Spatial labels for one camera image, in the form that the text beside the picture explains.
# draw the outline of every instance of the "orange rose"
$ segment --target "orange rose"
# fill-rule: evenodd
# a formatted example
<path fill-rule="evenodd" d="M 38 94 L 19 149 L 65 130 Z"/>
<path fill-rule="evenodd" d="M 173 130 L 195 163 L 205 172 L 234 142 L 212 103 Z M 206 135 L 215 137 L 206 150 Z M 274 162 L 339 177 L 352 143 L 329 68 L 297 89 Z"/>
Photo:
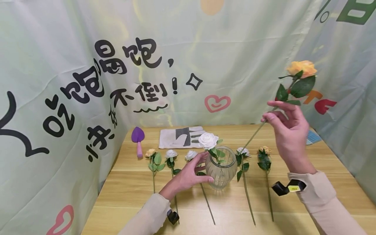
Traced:
<path fill-rule="evenodd" d="M 268 146 L 262 146 L 262 147 L 259 148 L 260 151 L 263 151 L 264 149 L 265 149 L 266 154 L 271 153 L 271 149 Z"/>
<path fill-rule="evenodd" d="M 293 61 L 291 63 L 291 67 L 287 68 L 286 70 L 293 76 L 303 70 L 303 75 L 301 78 L 315 75 L 317 72 L 315 65 L 311 61 Z"/>
<path fill-rule="evenodd" d="M 145 154 L 145 157 L 149 158 L 151 155 L 153 155 L 155 153 L 155 149 L 149 149 L 146 154 Z"/>

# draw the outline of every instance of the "black wrist band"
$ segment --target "black wrist band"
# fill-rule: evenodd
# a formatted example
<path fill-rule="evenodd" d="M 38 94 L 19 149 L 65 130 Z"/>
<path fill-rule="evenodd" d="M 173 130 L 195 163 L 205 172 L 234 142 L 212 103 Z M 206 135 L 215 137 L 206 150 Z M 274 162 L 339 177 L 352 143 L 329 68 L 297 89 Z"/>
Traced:
<path fill-rule="evenodd" d="M 289 192 L 303 191 L 306 187 L 307 185 L 303 181 L 292 179 L 286 187 L 278 181 L 271 188 L 278 196 L 283 196 L 288 194 Z"/>
<path fill-rule="evenodd" d="M 171 222 L 171 224 L 175 224 L 179 220 L 179 215 L 172 211 L 171 209 L 167 211 L 167 218 Z"/>

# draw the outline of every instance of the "orange letter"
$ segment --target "orange letter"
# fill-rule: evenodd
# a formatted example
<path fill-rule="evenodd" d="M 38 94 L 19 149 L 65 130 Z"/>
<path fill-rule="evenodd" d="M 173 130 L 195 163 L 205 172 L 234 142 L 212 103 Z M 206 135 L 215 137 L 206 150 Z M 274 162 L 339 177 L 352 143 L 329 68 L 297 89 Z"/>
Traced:
<path fill-rule="evenodd" d="M 308 93 L 308 98 L 304 101 L 303 104 L 309 104 L 313 100 L 313 98 L 321 99 L 322 97 L 323 95 L 320 92 L 312 90 Z"/>

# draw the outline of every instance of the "table surface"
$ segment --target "table surface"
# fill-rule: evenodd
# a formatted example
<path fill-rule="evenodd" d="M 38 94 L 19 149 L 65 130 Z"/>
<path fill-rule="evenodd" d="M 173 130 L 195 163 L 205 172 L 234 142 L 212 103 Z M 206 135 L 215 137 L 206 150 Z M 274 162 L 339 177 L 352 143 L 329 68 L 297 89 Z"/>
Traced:
<path fill-rule="evenodd" d="M 258 125 L 204 127 L 207 132 L 223 139 L 221 145 L 233 150 L 243 147 L 257 128 Z M 161 128 L 143 130 L 143 151 L 158 149 Z M 153 180 L 148 160 L 137 159 L 136 143 L 131 141 L 131 132 L 126 135 L 116 163 L 106 179 L 82 235 L 116 235 L 153 194 Z M 217 225 L 212 222 L 200 185 L 196 185 L 177 195 L 180 225 L 176 223 L 173 226 L 166 220 L 157 234 L 319 234 L 295 193 L 278 197 L 271 191 L 275 219 L 275 222 L 272 222 L 265 174 L 257 166 L 257 158 L 253 154 L 260 146 L 269 146 L 273 151 L 270 184 L 276 181 L 281 181 L 285 185 L 288 183 L 288 169 L 278 155 L 273 129 L 266 124 L 248 146 L 252 158 L 248 160 L 250 168 L 246 173 L 246 180 L 256 227 L 249 212 L 243 180 L 237 182 L 235 176 L 222 191 L 215 191 L 210 185 L 204 185 Z M 184 156 L 188 150 L 190 149 L 176 149 L 179 156 L 175 168 L 185 165 Z M 160 150 L 162 156 L 166 151 L 167 149 Z M 346 209 L 369 235 L 376 235 L 376 207 L 343 164 L 323 141 L 308 146 L 307 151 L 315 167 L 326 173 L 337 191 L 337 197 Z M 170 179 L 171 171 L 168 167 L 158 172 L 155 177 L 156 191 L 159 192 Z"/>

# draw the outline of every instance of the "rose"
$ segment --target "rose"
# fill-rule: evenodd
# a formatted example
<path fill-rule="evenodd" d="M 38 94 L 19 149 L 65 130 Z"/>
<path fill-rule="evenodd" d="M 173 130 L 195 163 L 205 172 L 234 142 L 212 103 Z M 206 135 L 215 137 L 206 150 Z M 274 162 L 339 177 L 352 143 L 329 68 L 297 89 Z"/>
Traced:
<path fill-rule="evenodd" d="M 317 72 L 315 65 L 311 61 L 293 61 L 291 63 L 291 67 L 287 68 L 286 70 L 293 76 L 303 70 L 303 75 L 301 78 L 312 76 Z"/>
<path fill-rule="evenodd" d="M 176 156 L 177 152 L 175 150 L 170 149 L 166 152 L 166 158 L 174 158 Z"/>
<path fill-rule="evenodd" d="M 212 149 L 217 145 L 219 137 L 213 133 L 205 132 L 199 137 L 199 145 L 204 149 Z"/>
<path fill-rule="evenodd" d="M 146 157 L 150 157 L 150 156 L 153 155 L 154 153 L 155 153 L 155 149 L 149 149 L 149 150 L 146 152 L 145 156 L 146 156 Z"/>
<path fill-rule="evenodd" d="M 192 160 L 194 157 L 196 157 L 197 155 L 197 152 L 196 151 L 193 151 L 193 150 L 189 150 L 187 155 L 185 156 L 185 160 L 186 161 L 190 161 Z"/>
<path fill-rule="evenodd" d="M 249 157 L 249 151 L 248 151 L 248 149 L 246 149 L 246 148 L 244 148 L 243 149 L 243 151 L 241 151 L 243 148 L 238 148 L 237 149 L 237 151 L 240 153 L 240 154 L 242 154 L 242 153 L 246 153 L 246 156 L 248 156 Z"/>
<path fill-rule="evenodd" d="M 265 153 L 266 154 L 270 154 L 271 153 L 271 149 L 268 147 L 268 146 L 262 146 L 259 148 L 259 150 L 262 152 L 263 150 L 265 149 Z"/>

